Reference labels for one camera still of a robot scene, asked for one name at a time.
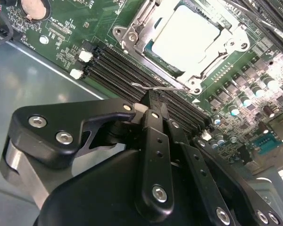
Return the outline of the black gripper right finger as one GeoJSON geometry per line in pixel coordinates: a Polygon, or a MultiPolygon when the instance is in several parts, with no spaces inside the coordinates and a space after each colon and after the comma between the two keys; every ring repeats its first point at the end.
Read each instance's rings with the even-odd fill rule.
{"type": "Polygon", "coordinates": [[[207,226],[283,226],[276,211],[199,137],[206,119],[193,111],[196,130],[188,141],[182,127],[169,118],[167,103],[159,95],[159,109],[184,172],[199,194],[199,208],[207,226]]]}

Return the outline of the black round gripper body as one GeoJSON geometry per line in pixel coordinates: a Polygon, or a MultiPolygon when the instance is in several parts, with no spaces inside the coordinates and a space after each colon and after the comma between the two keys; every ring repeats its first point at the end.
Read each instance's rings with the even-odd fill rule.
{"type": "Polygon", "coordinates": [[[150,226],[134,200],[139,151],[122,151],[58,186],[37,226],[150,226]]]}

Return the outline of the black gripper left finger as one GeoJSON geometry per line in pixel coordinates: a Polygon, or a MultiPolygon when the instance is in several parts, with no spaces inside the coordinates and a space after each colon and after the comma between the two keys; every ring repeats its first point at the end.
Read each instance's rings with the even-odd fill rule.
{"type": "Polygon", "coordinates": [[[138,105],[122,99],[21,107],[3,152],[12,173],[42,209],[61,184],[122,151],[139,151],[134,204],[151,224],[174,224],[169,139],[149,91],[138,105]]]}

